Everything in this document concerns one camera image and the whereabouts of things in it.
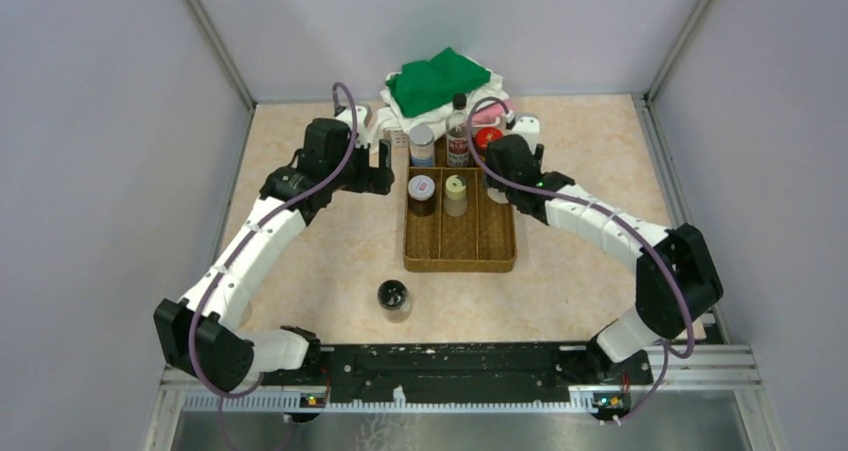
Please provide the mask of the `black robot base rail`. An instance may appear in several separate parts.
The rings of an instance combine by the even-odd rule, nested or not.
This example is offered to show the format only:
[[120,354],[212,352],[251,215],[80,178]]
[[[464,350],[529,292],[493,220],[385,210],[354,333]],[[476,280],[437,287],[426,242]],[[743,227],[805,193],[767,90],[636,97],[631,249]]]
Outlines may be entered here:
[[265,386],[316,386],[333,404],[565,403],[579,386],[631,390],[654,381],[648,355],[619,364],[576,342],[324,345],[297,370],[264,375]]

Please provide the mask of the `black cap squeeze bottle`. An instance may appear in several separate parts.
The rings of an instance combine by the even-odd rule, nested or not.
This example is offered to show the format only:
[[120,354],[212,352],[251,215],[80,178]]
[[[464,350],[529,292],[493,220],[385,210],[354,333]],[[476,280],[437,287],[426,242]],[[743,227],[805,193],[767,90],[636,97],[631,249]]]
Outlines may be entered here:
[[487,184],[487,195],[490,200],[497,204],[509,205],[510,201],[507,194],[507,187],[502,184]]

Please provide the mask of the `yellow cap clear bottle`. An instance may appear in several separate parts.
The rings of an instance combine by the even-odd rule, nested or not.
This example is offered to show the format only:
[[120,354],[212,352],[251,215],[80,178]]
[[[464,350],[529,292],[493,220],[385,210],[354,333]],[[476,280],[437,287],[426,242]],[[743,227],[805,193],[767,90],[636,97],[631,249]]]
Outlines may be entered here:
[[453,174],[444,183],[444,212],[450,217],[463,216],[468,210],[468,187],[466,180]]

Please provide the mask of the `red lid chili sauce jar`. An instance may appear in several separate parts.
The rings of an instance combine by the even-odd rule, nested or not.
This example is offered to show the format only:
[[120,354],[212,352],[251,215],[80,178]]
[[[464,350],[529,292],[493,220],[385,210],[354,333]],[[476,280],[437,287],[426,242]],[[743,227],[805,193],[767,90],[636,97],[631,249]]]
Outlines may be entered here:
[[479,128],[474,136],[475,149],[478,153],[484,154],[492,142],[502,137],[503,132],[499,128],[491,126]]

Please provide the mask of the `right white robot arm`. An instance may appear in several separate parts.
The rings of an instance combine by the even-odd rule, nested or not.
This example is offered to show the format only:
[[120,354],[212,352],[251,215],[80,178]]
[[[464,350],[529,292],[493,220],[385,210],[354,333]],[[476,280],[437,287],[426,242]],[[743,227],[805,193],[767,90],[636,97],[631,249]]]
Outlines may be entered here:
[[627,359],[660,340],[685,335],[689,356],[693,322],[724,295],[702,232],[645,221],[603,202],[572,178],[541,169],[543,148],[509,135],[492,142],[484,158],[486,181],[520,213],[595,245],[635,277],[635,303],[605,326],[587,346],[586,368],[612,383]]

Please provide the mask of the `black lid pepper shaker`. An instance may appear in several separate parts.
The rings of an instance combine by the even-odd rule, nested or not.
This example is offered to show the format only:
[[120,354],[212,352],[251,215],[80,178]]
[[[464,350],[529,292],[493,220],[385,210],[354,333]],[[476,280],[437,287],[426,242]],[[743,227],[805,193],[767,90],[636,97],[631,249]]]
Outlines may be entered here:
[[411,314],[412,298],[408,288],[401,281],[384,281],[378,288],[377,299],[384,317],[389,322],[403,322]]

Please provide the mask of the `pink cloth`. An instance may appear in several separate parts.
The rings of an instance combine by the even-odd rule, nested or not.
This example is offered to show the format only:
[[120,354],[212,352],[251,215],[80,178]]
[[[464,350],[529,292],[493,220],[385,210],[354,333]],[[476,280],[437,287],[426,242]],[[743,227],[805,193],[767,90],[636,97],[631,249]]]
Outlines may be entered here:
[[511,101],[492,101],[486,98],[477,101],[468,109],[466,120],[475,128],[497,127],[513,122],[517,117],[511,107]]

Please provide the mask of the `dark bottle red white label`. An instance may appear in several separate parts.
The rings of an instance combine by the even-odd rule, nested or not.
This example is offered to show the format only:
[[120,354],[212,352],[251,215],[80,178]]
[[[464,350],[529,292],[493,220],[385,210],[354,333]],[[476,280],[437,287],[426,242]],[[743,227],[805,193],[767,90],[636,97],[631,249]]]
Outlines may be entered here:
[[452,111],[445,121],[446,164],[448,167],[468,167],[470,162],[467,117],[467,96],[455,94]]

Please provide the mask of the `green folded cloth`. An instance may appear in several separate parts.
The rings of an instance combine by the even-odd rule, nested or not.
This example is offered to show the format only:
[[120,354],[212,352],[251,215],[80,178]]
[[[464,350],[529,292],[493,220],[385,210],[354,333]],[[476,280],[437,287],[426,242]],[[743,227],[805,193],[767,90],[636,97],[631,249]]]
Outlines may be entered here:
[[490,72],[468,57],[447,47],[429,60],[404,64],[385,85],[402,111],[416,116],[468,94],[490,80]]

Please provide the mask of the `silver lid spice jar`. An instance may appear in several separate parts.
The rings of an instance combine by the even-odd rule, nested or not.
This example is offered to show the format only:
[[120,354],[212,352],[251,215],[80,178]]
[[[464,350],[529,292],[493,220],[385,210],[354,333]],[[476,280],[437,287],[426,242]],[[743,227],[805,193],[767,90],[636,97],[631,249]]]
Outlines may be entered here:
[[435,165],[435,135],[426,124],[413,127],[408,134],[410,163],[416,167]]

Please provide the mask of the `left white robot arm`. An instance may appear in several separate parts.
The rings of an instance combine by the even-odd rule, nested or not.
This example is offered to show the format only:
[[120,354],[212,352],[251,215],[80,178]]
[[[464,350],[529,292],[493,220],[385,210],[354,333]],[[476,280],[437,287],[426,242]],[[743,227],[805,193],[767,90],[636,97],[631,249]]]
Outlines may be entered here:
[[235,237],[178,300],[162,300],[153,322],[167,364],[224,399],[245,396],[252,373],[283,370],[297,384],[319,375],[319,340],[297,327],[243,337],[237,330],[253,294],[282,251],[327,207],[334,193],[387,195],[394,183],[392,144],[378,161],[353,118],[316,118],[289,164],[272,171]]

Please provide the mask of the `woven bamboo divided tray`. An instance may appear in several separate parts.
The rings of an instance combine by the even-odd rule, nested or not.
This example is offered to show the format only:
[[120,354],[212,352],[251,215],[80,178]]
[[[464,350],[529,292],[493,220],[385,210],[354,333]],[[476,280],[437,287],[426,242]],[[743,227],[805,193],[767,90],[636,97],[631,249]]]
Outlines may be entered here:
[[[445,184],[456,175],[467,185],[468,207],[453,217],[444,210]],[[403,261],[410,272],[507,273],[517,259],[513,210],[493,201],[477,166],[449,167],[443,138],[435,143],[434,165],[408,167],[409,180],[425,176],[433,191],[416,200],[405,192]]]

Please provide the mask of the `white lid brown sauce jar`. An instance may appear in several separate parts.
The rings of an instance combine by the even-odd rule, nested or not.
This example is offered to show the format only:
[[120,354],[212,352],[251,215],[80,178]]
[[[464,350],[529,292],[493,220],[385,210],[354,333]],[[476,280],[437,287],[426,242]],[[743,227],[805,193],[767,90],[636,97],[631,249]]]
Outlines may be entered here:
[[408,209],[418,217],[427,217],[435,212],[436,185],[427,175],[413,176],[407,185]]

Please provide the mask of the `white cloth pile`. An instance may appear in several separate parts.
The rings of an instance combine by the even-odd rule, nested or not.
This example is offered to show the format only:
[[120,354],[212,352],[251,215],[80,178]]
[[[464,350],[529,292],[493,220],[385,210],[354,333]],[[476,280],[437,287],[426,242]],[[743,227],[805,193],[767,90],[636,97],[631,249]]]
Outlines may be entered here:
[[[490,72],[490,80],[486,84],[466,95],[467,111],[472,105],[483,98],[495,97],[502,101],[511,99],[510,95],[503,89],[504,77],[495,73],[488,67],[486,67],[486,70]],[[372,119],[372,123],[368,127],[370,144],[372,145],[376,145],[381,139],[376,136],[374,124],[379,124],[387,118],[396,118],[399,121],[401,128],[409,134],[410,130],[419,124],[441,121],[443,119],[446,120],[452,111],[451,100],[448,100],[448,102],[443,105],[427,110],[416,116],[412,116],[411,114],[401,110],[400,105],[392,95],[387,85],[385,85],[380,91],[379,96],[383,101],[383,106],[377,110],[375,117]]]

